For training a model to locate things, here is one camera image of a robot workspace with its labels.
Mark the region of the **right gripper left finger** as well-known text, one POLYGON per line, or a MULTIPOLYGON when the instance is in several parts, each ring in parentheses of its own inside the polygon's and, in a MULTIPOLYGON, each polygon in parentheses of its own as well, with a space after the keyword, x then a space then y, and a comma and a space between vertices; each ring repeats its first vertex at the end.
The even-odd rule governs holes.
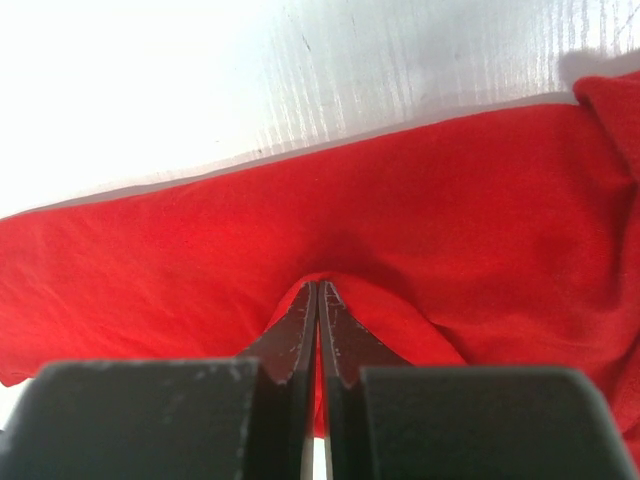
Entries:
POLYGON ((309 479, 317 287, 230 358, 44 368, 1 436, 5 479, 309 479))

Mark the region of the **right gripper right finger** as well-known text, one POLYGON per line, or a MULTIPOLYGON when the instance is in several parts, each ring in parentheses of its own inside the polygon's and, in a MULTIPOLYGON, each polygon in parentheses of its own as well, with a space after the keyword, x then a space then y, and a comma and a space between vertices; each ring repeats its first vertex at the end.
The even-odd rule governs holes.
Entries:
POLYGON ((631 479, 606 402, 559 367, 417 367, 318 293, 331 479, 631 479))

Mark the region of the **red t-shirt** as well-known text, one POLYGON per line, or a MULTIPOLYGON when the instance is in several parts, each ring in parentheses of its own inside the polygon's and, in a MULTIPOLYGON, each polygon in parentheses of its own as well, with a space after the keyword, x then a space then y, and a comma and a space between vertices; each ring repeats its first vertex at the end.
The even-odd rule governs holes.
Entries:
POLYGON ((232 356, 304 282, 418 365, 558 364, 639 452, 639 76, 1 223, 1 381, 232 356))

